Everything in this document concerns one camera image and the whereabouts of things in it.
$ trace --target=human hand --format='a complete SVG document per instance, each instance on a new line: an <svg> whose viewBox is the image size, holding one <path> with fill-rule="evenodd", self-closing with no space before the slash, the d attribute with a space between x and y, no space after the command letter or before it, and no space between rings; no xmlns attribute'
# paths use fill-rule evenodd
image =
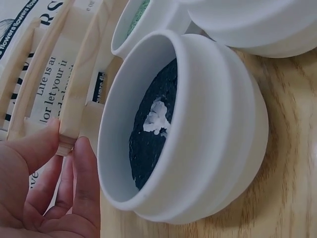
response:
<svg viewBox="0 0 317 238"><path fill-rule="evenodd" d="M2 238L99 238L100 185L96 156L81 137L73 151L56 156L59 120L37 134L0 142L0 233ZM45 170L29 190L29 175ZM55 206L47 211L59 175Z"/></svg>

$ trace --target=white bowl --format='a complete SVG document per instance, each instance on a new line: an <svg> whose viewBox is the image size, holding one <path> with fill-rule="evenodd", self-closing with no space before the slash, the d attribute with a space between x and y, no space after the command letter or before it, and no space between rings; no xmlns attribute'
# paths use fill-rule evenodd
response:
<svg viewBox="0 0 317 238"><path fill-rule="evenodd" d="M169 29L178 34L201 32L190 19L186 7L171 0L150 0L142 17L127 37L132 20L143 2L144 0L130 0L123 10L111 42L114 55L125 59L143 37L155 30Z"/></svg>
<svg viewBox="0 0 317 238"><path fill-rule="evenodd" d="M146 90L175 57L171 126L139 191L129 136ZM230 48L201 35L153 32L128 55L107 98L98 141L102 191L114 207L147 220L190 223L223 209L248 187L263 161L267 136L258 85Z"/></svg>
<svg viewBox="0 0 317 238"><path fill-rule="evenodd" d="M178 0L215 41L270 58L317 47L316 0Z"/></svg>

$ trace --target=wooden slat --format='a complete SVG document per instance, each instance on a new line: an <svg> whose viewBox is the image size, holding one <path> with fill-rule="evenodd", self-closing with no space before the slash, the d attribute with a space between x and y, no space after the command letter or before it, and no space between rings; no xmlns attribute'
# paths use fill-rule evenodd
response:
<svg viewBox="0 0 317 238"><path fill-rule="evenodd" d="M60 114L59 155L66 156L79 136L91 76L105 34L109 15L110 7L104 0L88 27L79 50Z"/></svg>
<svg viewBox="0 0 317 238"><path fill-rule="evenodd" d="M31 102L30 98L33 97L40 79L44 73L47 62L53 52L55 44L63 30L67 14L73 6L74 0L66 0L62 8L55 16L47 32L43 36L38 48L35 51L34 58L30 63L29 69L26 72L20 92L18 94L11 122L9 124L7 140L14 140L19 136L24 135L24 117Z"/></svg>
<svg viewBox="0 0 317 238"><path fill-rule="evenodd" d="M41 20L39 18L31 21L9 58L0 78L0 127L4 125L5 114L10 104L11 95L32 49L34 31L40 26L40 23Z"/></svg>

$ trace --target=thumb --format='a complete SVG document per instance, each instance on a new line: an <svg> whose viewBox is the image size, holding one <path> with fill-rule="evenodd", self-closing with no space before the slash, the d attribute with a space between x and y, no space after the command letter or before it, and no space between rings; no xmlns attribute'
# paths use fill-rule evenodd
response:
<svg viewBox="0 0 317 238"><path fill-rule="evenodd" d="M58 149L59 120L53 119L39 132L15 141L6 141L4 145L13 149L26 162L29 174L45 165Z"/></svg>

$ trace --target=soil in bowl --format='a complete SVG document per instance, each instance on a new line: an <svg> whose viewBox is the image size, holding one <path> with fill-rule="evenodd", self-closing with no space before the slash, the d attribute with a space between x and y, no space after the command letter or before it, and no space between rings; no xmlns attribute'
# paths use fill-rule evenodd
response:
<svg viewBox="0 0 317 238"><path fill-rule="evenodd" d="M144 0L144 2L139 7L137 13L135 14L135 16L134 16L134 18L133 18L133 20L131 22L130 28L129 28L128 33L127 33L127 37L131 34L131 32L133 31L135 26L138 24L138 22L141 19L143 13L147 9L149 3L150 3L150 0Z"/></svg>
<svg viewBox="0 0 317 238"><path fill-rule="evenodd" d="M177 60L154 78L136 113L129 139L132 177L141 190L152 174L172 121L177 91Z"/></svg>

